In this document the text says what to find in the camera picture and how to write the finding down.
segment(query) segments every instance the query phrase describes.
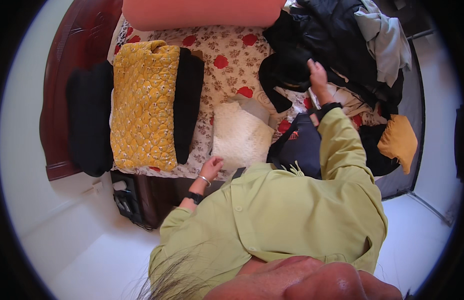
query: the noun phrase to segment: pink pillow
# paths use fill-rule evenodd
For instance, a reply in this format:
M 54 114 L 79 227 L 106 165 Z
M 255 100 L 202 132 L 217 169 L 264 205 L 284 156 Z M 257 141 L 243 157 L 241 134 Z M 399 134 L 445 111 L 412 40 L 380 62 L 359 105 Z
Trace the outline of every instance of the pink pillow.
M 235 25 L 270 27 L 286 0 L 123 0 L 122 13 L 140 31 Z

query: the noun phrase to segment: floral bedsheet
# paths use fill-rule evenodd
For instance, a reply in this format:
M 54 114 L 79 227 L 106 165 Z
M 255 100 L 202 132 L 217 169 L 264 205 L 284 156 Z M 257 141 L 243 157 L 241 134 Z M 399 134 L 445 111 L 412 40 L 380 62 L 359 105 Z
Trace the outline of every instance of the floral bedsheet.
M 262 36 L 263 30 L 260 27 L 214 25 L 142 32 L 133 29 L 121 16 L 109 49 L 110 62 L 125 43 L 161 39 L 169 45 L 202 51 L 205 74 L 192 152 L 187 163 L 178 165 L 170 172 L 145 166 L 120 169 L 120 171 L 147 176 L 196 178 L 203 163 L 209 158 L 207 150 L 213 135 L 214 106 L 226 102 L 229 97 L 237 93 L 252 97 L 261 89 L 258 70 L 262 60 L 270 54 L 270 46 Z M 274 141 L 288 129 L 297 113 L 306 111 L 310 103 L 307 93 L 292 91 L 287 93 L 293 106 L 283 119 L 278 120 Z M 226 180 L 234 171 L 221 170 L 217 180 Z

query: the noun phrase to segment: bed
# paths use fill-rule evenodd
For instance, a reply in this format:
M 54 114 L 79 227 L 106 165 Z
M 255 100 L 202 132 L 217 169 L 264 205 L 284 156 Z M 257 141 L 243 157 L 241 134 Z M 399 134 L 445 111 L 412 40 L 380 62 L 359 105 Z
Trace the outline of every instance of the bed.
M 148 215 L 146 221 L 148 225 L 156 228 L 171 206 L 179 201 L 176 195 L 170 192 L 174 190 L 173 178 L 195 178 L 208 158 L 214 105 L 226 102 L 236 93 L 254 96 L 267 105 L 268 99 L 258 96 L 261 90 L 258 69 L 261 61 L 270 54 L 270 47 L 263 38 L 263 28 L 260 27 L 214 25 L 141 32 L 133 29 L 124 19 L 121 6 L 122 0 L 75 0 L 68 9 L 57 30 L 47 61 L 40 138 L 50 181 L 81 172 L 72 163 L 68 147 L 65 86 L 70 72 L 75 68 L 90 69 L 105 59 L 111 62 L 120 47 L 127 42 L 163 39 L 171 45 L 202 51 L 205 62 L 204 86 L 192 152 L 187 164 L 179 165 L 171 172 L 153 167 L 120 170 L 134 179 L 144 213 Z M 420 74 L 413 69 L 405 76 L 404 100 L 407 99 L 407 104 L 400 105 L 399 111 L 400 114 L 409 117 L 422 144 L 423 103 L 419 87 Z M 413 85 L 407 87 L 411 92 L 406 93 L 406 85 Z M 286 127 L 297 113 L 306 111 L 311 102 L 310 97 L 313 97 L 307 93 L 292 91 L 286 91 L 286 94 L 293 105 L 286 114 L 278 116 L 274 140 L 284 131 L 283 125 Z M 408 176 L 401 174 L 402 169 L 399 167 L 385 176 L 394 178 L 392 183 L 385 179 L 377 183 L 379 187 L 381 182 L 385 183 L 385 188 L 388 189 L 385 197 L 413 185 L 418 171 L 419 155 L 420 151 L 416 153 L 412 171 Z M 217 179 L 223 181 L 233 171 L 223 170 Z

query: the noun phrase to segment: navy bag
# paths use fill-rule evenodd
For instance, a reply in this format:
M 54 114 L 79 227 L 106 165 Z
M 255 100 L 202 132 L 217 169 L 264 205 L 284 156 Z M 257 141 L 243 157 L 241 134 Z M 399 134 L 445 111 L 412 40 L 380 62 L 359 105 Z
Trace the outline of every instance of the navy bag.
M 273 163 L 277 169 L 282 170 L 284 166 L 290 171 L 290 165 L 296 168 L 297 161 L 305 176 L 322 179 L 319 159 L 321 140 L 309 114 L 300 113 L 290 128 L 270 146 L 267 162 Z

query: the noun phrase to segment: yellow quilted blanket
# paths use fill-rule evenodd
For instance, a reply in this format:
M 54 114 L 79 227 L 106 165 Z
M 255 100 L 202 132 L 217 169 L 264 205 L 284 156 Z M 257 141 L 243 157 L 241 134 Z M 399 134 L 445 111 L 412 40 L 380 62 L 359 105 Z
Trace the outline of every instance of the yellow quilted blanket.
M 116 55 L 110 145 L 117 167 L 177 166 L 173 101 L 179 55 L 178 46 L 164 41 L 125 44 Z

